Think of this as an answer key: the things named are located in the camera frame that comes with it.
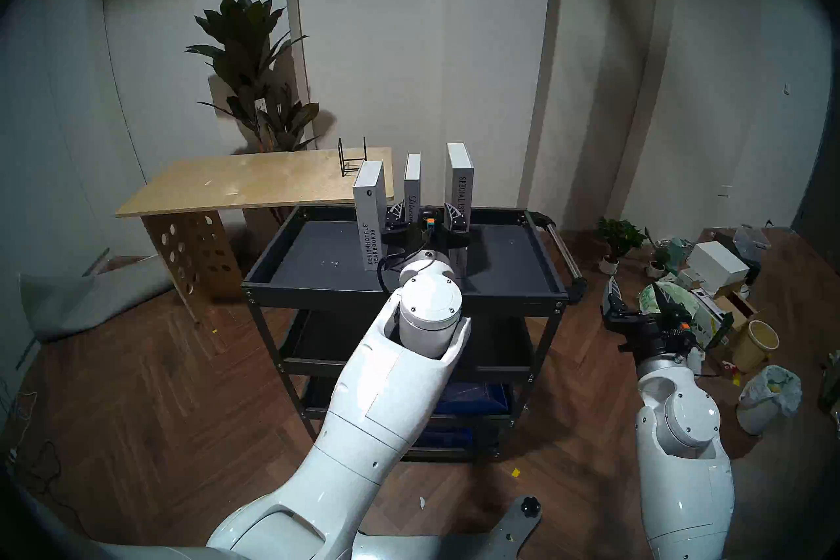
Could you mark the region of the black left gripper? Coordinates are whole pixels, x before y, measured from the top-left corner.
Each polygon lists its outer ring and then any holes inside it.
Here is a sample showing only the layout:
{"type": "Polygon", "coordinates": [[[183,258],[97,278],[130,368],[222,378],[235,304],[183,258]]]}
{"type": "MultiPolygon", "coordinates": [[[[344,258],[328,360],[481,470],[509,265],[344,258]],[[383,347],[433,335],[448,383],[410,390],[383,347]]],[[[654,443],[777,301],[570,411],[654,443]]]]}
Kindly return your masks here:
{"type": "Polygon", "coordinates": [[[409,224],[405,200],[387,210],[384,244],[402,249],[409,257],[424,250],[449,256],[471,242],[469,224],[455,205],[444,203],[444,224],[409,224]]]}

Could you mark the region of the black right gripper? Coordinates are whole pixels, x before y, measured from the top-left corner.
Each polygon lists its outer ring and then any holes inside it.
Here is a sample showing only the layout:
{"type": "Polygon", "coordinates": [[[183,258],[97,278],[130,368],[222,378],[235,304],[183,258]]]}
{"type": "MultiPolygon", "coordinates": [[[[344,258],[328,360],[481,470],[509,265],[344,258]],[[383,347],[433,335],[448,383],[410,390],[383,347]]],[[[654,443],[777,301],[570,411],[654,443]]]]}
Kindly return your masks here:
{"type": "Polygon", "coordinates": [[[697,345],[690,328],[692,315],[683,304],[672,301],[658,283],[654,283],[654,297],[660,309],[658,313],[626,311],[620,286],[615,275],[610,275],[601,301],[605,328],[624,336],[625,342],[618,345],[618,351],[631,353],[634,359],[666,354],[687,356],[697,345]]]}

